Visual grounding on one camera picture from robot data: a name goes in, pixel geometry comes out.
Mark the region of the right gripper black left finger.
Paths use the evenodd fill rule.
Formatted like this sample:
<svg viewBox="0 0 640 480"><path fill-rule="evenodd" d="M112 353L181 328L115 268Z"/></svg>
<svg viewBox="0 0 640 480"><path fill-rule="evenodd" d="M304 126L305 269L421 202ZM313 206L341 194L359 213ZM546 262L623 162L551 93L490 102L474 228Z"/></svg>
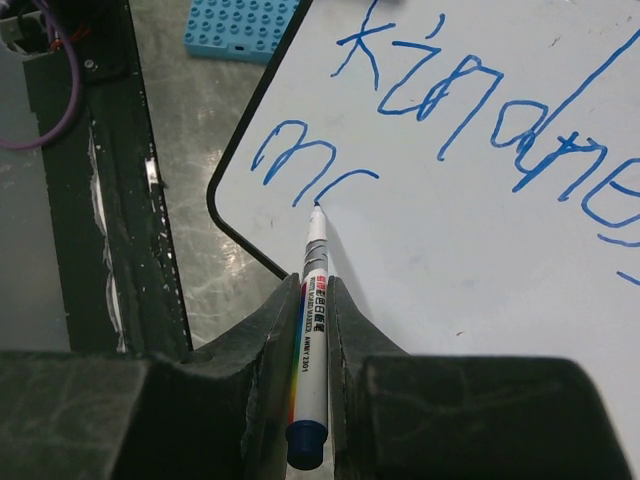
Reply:
<svg viewBox="0 0 640 480"><path fill-rule="evenodd" d="M5 479L282 479L301 284L175 361L5 352Z"/></svg>

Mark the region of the white board with black frame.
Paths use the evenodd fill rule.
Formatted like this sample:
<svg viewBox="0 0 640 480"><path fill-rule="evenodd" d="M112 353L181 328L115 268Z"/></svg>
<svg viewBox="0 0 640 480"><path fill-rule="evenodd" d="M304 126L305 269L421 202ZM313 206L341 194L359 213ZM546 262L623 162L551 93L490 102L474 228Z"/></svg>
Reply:
<svg viewBox="0 0 640 480"><path fill-rule="evenodd" d="M292 272L314 204L402 348L565 357L634 415L637 2L303 2L210 214Z"/></svg>

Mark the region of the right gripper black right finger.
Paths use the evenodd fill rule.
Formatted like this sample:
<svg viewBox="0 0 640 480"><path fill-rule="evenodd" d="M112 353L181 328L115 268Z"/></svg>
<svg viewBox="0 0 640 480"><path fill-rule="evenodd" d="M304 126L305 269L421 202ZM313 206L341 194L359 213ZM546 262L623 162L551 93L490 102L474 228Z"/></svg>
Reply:
<svg viewBox="0 0 640 480"><path fill-rule="evenodd" d="M628 479L600 395L576 363L411 355L328 283L338 479Z"/></svg>

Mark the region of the white blue whiteboard marker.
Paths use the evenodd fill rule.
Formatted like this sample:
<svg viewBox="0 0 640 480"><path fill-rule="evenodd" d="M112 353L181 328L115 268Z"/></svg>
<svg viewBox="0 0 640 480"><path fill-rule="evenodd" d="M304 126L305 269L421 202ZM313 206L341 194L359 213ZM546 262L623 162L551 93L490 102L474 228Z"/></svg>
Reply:
<svg viewBox="0 0 640 480"><path fill-rule="evenodd" d="M315 204L305 245L285 431L287 462L301 471L314 470L323 463L328 438L327 284L326 216Z"/></svg>

